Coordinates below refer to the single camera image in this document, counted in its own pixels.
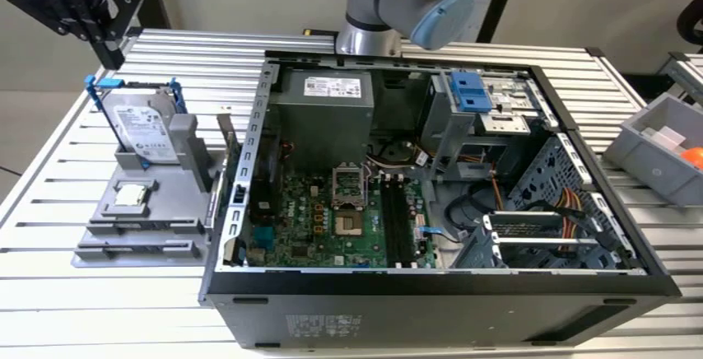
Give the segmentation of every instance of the gray plastic bin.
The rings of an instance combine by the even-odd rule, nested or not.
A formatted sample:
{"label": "gray plastic bin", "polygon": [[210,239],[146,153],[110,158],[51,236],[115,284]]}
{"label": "gray plastic bin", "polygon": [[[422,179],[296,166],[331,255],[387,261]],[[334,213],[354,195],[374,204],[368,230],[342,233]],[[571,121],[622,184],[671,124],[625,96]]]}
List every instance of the gray plastic bin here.
{"label": "gray plastic bin", "polygon": [[[665,94],[621,127],[603,156],[675,205],[703,205],[703,171],[679,156],[703,147],[703,111]],[[653,130],[665,132],[663,140],[653,139]]]}

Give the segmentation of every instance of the expansion slot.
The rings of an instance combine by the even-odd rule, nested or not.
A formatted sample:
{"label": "expansion slot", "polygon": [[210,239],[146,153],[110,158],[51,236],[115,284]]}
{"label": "expansion slot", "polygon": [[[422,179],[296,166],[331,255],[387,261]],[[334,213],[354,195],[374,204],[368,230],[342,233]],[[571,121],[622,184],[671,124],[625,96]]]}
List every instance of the expansion slot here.
{"label": "expansion slot", "polygon": [[410,231],[408,207],[402,180],[382,182],[383,229],[388,267],[410,267],[414,262],[414,242]]}

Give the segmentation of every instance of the aluminum workbench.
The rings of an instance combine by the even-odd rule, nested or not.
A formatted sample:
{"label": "aluminum workbench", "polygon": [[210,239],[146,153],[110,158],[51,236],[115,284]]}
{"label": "aluminum workbench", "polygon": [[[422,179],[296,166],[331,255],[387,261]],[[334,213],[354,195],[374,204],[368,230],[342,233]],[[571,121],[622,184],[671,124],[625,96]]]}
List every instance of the aluminum workbench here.
{"label": "aluminum workbench", "polygon": [[[331,53],[334,40],[146,30],[126,44],[122,70],[98,76],[142,82],[178,77],[188,110],[199,114],[199,134],[220,147],[215,115],[230,112],[243,133],[267,49]],[[404,44],[403,53],[542,66],[597,153],[645,105],[610,62],[586,49],[451,44],[427,52]],[[84,93],[0,206],[0,357],[703,357],[703,209],[671,207],[609,165],[631,214],[675,275],[679,302],[575,348],[239,352],[216,311],[198,305],[202,268],[71,266],[74,246],[115,169],[114,142]]]}

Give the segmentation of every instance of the green pcb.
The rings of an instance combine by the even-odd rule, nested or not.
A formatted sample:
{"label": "green pcb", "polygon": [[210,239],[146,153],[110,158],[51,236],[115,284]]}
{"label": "green pcb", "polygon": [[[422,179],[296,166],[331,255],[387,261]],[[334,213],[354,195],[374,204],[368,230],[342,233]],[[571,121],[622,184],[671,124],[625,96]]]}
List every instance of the green pcb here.
{"label": "green pcb", "polygon": [[[354,234],[340,235],[339,226],[335,225],[339,223],[336,217],[348,215],[350,211],[335,211],[331,207],[332,175],[288,174],[280,193],[279,222],[274,226],[274,247],[266,252],[264,265],[267,267],[387,268],[379,185],[379,179],[370,180],[367,205],[360,212],[360,230],[354,230]],[[418,182],[411,181],[406,184],[406,195],[410,225],[407,233],[412,236],[415,228],[412,212],[419,212],[426,217]],[[434,268],[432,241],[431,239],[423,241],[426,254],[416,257],[418,267]],[[420,242],[414,241],[414,243],[415,250],[419,250]]]}

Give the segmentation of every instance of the sticker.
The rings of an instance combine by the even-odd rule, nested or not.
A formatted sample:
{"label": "sticker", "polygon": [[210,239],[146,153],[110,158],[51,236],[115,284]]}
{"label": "sticker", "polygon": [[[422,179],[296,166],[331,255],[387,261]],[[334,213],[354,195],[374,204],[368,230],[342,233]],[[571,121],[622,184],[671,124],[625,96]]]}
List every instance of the sticker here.
{"label": "sticker", "polygon": [[152,163],[178,162],[162,115],[148,106],[118,105],[114,109],[134,152]]}
{"label": "sticker", "polygon": [[306,79],[306,96],[362,98],[362,79],[346,77],[310,77]]}
{"label": "sticker", "polygon": [[427,158],[430,156],[427,155],[427,153],[424,153],[423,151],[420,151],[420,154],[418,155],[418,158],[415,159],[415,164],[420,167],[423,167],[427,163]]}
{"label": "sticker", "polygon": [[288,333],[295,338],[356,337],[362,315],[286,315]]}

